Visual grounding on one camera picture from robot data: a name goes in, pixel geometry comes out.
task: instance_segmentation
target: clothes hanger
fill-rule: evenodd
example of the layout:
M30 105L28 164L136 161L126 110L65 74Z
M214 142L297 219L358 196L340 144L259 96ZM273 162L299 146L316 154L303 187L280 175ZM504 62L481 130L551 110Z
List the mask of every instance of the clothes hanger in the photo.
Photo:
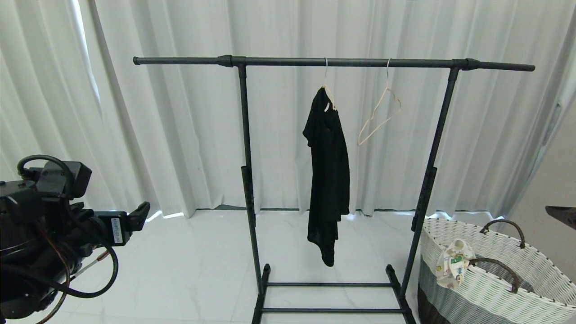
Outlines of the clothes hanger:
M388 59L388 64L386 64L386 88L384 88L384 91L382 92L382 96L380 96L380 100L378 100L378 103L376 104L376 107L374 107L374 111L372 112L372 117L370 117L365 123L364 126L362 126L362 129L360 130L360 134L358 134L358 141L357 144L360 146L362 144L364 144L368 138L370 138L370 136L372 136L372 134L374 134L379 128L380 126L386 124L387 122L389 122L392 118L394 118L394 116L396 116L401 110L402 110L402 101L400 101L400 99L398 99L396 97L396 94L394 93L394 91L392 91L389 87L388 87L388 81L390 79L390 74L388 73L388 68L390 66L390 59ZM388 117L388 119L386 119L385 121L381 122L380 125L376 126L376 128L370 133L368 134L368 136L366 136L365 139L363 139L362 141L360 141L360 138L362 137L362 133L364 132L364 129L366 128L366 126L368 125L368 123L374 119L374 117L376 116L376 110L378 109L378 107L380 106L380 103L382 102L382 99L384 98L384 95L386 94L386 91L390 92L392 94L392 98L394 99L394 101L398 101L398 105L400 106L400 108L398 109L398 111L396 111L392 116Z
M336 103L334 102L334 95L332 94L332 92L328 87L328 59L327 58L324 59L326 60L326 69L324 70L324 85L322 86L322 88L326 89L326 92L328 93L328 98L330 99L330 101L332 101L332 109L337 110ZM324 112L327 112L329 107L330 104L326 105Z

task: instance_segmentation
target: horizontal rack bar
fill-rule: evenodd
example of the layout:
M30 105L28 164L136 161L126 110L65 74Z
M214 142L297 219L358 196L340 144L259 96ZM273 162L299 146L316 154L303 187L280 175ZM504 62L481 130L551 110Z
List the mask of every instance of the horizontal rack bar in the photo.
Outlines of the horizontal rack bar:
M394 287L385 282L269 282L268 287Z
M222 55L215 58L193 57L155 57L135 56L134 64L188 64L221 66L348 66L348 67L436 67L460 68L462 70L489 69L534 71L533 65L481 62L475 59L377 59L377 58L251 58L244 56Z
M402 314L401 308L262 308L263 312L294 312L294 313L348 313L348 314Z

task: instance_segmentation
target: clothes rack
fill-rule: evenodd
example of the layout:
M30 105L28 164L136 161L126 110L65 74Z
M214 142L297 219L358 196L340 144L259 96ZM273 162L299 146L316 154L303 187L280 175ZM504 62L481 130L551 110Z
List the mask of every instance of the clothes rack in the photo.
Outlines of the clothes rack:
M244 182L244 195L246 199L248 223L250 230L250 238L252 241L252 255L254 259L254 269L256 272L256 284L258 287L258 296L256 299L256 307L254 308L254 315L252 317L252 324L260 323L263 313L378 313L378 314L402 314L404 320L408 324L415 324L412 310L406 301L406 289L408 287L408 280L414 265L416 257L416 249L422 231L422 225L428 203L430 201L430 194L434 184L437 169L434 166L444 123L448 115L448 108L450 100L456 84L456 78L460 71L469 71L475 69L489 69L489 70L510 70L510 71L534 71L533 65L526 64L512 64L512 63L495 63L495 62L481 62L475 59L451 59L451 60L438 60L438 59L347 59L347 58L257 58L245 56L232 56L223 55L215 58L188 58L188 57L164 57L164 58L139 58L134 57L134 64L136 65L151 65L151 64L167 64L167 65L220 65L225 67L237 67L238 77L240 82L240 103L242 110L242 127L244 133L244 155L246 165L241 167L242 180ZM388 275L388 283L373 283L373 282L269 282L270 278L270 265L264 266L263 272L260 272L260 258L258 254L258 243L256 240L256 213L254 208L254 190L252 179L252 157L250 150L250 129L248 123L248 91L246 86L246 67L254 66L347 66L347 67L419 67L419 68L444 68L450 69L448 76L448 84L442 102L442 108L438 117L438 124L434 134L434 140L430 149L428 163L422 181L422 188L416 205L416 211L412 219L412 231L414 232L412 238L412 245L408 254L408 261L406 263L406 270L402 284L396 277L396 273L392 265L386 267ZM269 287L380 287L392 288L399 308L268 308L264 306L266 299L266 292Z

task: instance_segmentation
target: white label sticker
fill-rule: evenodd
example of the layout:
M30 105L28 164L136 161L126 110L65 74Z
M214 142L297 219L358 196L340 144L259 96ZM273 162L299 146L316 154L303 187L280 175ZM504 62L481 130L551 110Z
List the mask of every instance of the white label sticker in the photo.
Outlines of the white label sticker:
M119 218L111 218L112 222L112 234L114 236L114 243L122 243L122 227L120 226Z

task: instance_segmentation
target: basket handle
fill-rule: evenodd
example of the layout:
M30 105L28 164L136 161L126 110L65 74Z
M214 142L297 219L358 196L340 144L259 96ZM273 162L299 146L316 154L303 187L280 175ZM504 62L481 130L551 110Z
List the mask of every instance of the basket handle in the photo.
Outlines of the basket handle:
M492 262L492 263L495 263L495 264L503 267L504 269L506 269L510 273L512 278L514 278L514 282L512 283L512 290L510 292L518 293L518 287L520 287L520 279L518 278L518 275L514 272L514 270L509 268L504 263L502 263L496 259L489 259L489 258L476 258L476 259L471 259L469 262L470 262L469 265L473 265L474 263L478 263L478 262Z
M520 234L520 248L525 248L526 247L526 240L524 239L524 233L522 233L522 230L520 229L520 226L518 226L518 224L514 223L513 221L509 221L509 220L493 220L490 221L488 224L484 225L484 227L480 230L480 233L484 234L486 231L488 231L488 227L494 223L508 223L513 225L514 227L516 227L516 229L518 230L518 233Z

